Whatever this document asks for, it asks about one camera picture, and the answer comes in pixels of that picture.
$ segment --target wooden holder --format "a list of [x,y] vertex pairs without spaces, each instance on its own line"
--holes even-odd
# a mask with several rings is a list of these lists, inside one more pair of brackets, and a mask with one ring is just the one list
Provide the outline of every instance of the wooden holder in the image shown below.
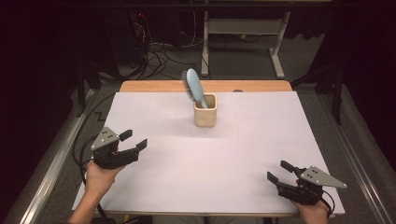
[[214,127],[218,113],[218,102],[216,95],[205,93],[204,99],[207,108],[202,108],[201,103],[194,103],[194,122],[197,127]]

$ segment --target white paper sheet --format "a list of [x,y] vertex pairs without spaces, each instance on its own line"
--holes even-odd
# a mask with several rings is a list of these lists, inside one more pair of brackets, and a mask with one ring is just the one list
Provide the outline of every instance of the white paper sheet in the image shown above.
[[[107,211],[188,214],[288,214],[296,208],[277,195],[267,171],[295,185],[280,167],[316,165],[328,172],[295,92],[217,92],[213,128],[193,123],[185,92],[119,92],[106,126],[133,129],[120,150],[148,139],[101,201]],[[345,213],[337,191],[335,214]],[[78,192],[75,208],[82,196]]]

